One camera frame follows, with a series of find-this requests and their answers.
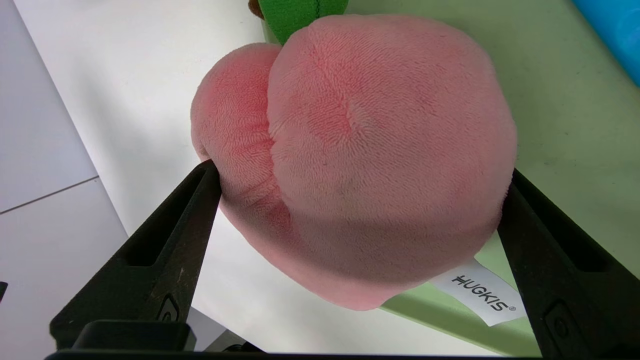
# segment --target peach stuffed toy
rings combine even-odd
[[[283,47],[235,50],[202,81],[191,121],[249,244],[356,310],[471,259],[515,162],[487,54],[405,15],[322,17]]]

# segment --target pink plush peach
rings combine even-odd
[[[366,310],[469,260],[500,220],[516,129],[487,54],[402,15],[324,17],[233,51],[191,109],[221,209],[271,264]]]

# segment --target white label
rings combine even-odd
[[[527,316],[520,294],[475,259],[429,280],[489,326]]]

